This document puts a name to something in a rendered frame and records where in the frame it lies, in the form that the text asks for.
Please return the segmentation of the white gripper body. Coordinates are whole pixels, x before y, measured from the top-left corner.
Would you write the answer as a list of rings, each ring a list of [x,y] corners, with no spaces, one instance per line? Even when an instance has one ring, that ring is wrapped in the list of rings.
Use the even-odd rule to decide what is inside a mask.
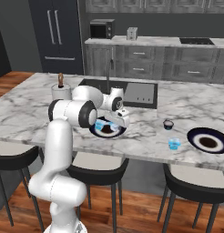
[[[130,120],[129,120],[129,116],[115,116],[112,115],[111,116],[111,121],[115,124],[117,124],[118,126],[127,128],[129,126]]]

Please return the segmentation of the dark blue rimmed plate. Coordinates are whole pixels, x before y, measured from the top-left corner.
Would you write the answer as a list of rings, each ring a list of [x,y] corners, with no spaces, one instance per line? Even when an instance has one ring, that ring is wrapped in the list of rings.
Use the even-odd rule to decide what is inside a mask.
[[[195,127],[187,133],[188,142],[210,154],[224,154],[224,134],[208,127]]]
[[[96,129],[96,125],[94,124],[89,131],[97,136],[102,138],[112,138],[112,137],[119,137],[122,135],[127,129],[117,124],[105,119],[103,116],[99,117],[98,119],[104,120],[105,124],[101,130]]]

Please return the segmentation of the silver toaster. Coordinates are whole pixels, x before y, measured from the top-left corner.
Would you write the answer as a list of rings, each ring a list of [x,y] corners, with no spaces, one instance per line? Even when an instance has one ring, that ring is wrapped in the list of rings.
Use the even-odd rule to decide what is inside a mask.
[[[135,41],[137,39],[137,28],[130,27],[127,30],[127,40]]]

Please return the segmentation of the dark double-door fridge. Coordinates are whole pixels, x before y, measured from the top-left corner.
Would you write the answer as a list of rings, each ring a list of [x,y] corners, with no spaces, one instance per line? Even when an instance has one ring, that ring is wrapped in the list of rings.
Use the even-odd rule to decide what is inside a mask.
[[[77,0],[28,0],[42,69],[83,75]]]

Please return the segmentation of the grey lower cupboard run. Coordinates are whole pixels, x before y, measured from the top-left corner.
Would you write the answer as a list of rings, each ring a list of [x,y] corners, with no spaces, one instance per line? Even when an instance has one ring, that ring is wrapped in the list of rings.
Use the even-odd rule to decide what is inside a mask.
[[[224,84],[224,48],[87,45],[87,73]]]

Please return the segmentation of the black stool with beige seat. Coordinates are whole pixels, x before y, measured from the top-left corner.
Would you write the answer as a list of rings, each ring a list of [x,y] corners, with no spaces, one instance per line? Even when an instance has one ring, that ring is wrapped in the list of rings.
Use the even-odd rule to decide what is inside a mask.
[[[165,216],[165,221],[162,228],[162,233],[167,232],[168,222],[176,196],[199,203],[197,213],[192,225],[193,228],[197,225],[202,206],[204,204],[212,205],[209,216],[209,223],[206,229],[206,233],[210,233],[214,224],[215,217],[217,215],[217,211],[219,209],[219,205],[221,203],[224,203],[223,172],[213,169],[188,167],[173,164],[164,164],[163,170],[166,179],[166,185],[159,208],[157,221],[160,221],[167,194],[169,191],[171,191],[171,193],[168,202],[167,214]]]
[[[37,156],[38,156],[37,146],[0,141],[0,193],[5,203],[5,209],[10,221],[10,225],[13,226],[14,222],[12,219],[10,207],[8,206],[5,188],[1,177],[1,171],[17,170],[19,172],[20,177],[22,178],[27,195],[33,200],[41,231],[44,232],[45,229],[36,197],[30,194],[27,186],[30,180],[30,173],[28,166],[31,165],[36,160]]]
[[[128,162],[128,158],[77,152],[72,165],[67,169],[70,177],[87,185],[89,208],[91,208],[90,186],[111,186],[113,233],[117,233],[116,185],[118,185],[119,213],[123,214],[121,179]]]

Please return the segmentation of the grey cupboard run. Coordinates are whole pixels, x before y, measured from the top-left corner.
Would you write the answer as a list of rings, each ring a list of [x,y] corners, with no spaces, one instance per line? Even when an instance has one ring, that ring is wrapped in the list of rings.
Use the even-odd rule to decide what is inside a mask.
[[[87,73],[224,84],[224,48],[87,45]]]
[[[224,0],[86,0],[88,13],[224,14]]]

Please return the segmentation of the dark sink basin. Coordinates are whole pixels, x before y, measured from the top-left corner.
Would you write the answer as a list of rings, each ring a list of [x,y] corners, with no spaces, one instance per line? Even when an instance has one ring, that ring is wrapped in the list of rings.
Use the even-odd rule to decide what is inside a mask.
[[[158,106],[158,85],[154,83],[138,83],[130,81],[83,79],[81,86],[92,86],[103,94],[108,87],[119,87],[124,90],[124,106],[156,109]]]

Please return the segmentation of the black hob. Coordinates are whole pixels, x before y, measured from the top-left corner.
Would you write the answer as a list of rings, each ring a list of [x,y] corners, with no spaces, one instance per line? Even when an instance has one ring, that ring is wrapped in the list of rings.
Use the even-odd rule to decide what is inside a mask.
[[[204,46],[213,46],[214,43],[207,37],[181,37],[179,39],[181,44],[184,45],[204,45]]]

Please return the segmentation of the grey upper cupboard run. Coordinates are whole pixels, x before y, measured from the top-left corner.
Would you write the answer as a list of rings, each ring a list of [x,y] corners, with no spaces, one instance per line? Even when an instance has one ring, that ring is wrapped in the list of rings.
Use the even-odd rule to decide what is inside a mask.
[[[224,0],[86,0],[88,13],[224,14]]]

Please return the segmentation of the white paper towel roll holder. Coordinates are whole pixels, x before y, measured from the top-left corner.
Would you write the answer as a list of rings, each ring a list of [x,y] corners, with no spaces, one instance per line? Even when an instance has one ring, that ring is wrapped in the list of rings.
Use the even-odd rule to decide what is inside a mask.
[[[58,83],[51,87],[52,98],[56,99],[64,99],[71,100],[71,86],[69,84],[64,83],[64,76],[62,73],[58,74]]]

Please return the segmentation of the black microwave oven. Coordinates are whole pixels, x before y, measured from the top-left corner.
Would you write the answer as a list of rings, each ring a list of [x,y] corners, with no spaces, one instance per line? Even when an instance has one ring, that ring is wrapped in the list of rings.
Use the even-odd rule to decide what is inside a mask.
[[[90,37],[112,39],[115,36],[115,26],[114,19],[93,19],[90,21]]]

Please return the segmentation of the dark blue yogurt container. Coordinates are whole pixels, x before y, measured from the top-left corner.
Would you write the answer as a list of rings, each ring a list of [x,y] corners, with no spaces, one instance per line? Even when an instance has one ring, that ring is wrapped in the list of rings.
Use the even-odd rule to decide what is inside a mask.
[[[169,119],[165,119],[163,122],[163,126],[166,130],[171,130],[172,127],[174,126],[174,123]]]

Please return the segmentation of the light blue yogurt container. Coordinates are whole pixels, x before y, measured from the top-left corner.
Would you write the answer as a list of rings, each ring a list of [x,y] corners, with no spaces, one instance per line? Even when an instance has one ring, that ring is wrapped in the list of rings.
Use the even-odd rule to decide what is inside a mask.
[[[171,150],[177,150],[180,145],[181,145],[180,140],[176,137],[172,137],[168,140],[168,147]]]
[[[101,130],[104,127],[105,121],[98,119],[95,123],[96,129]]]

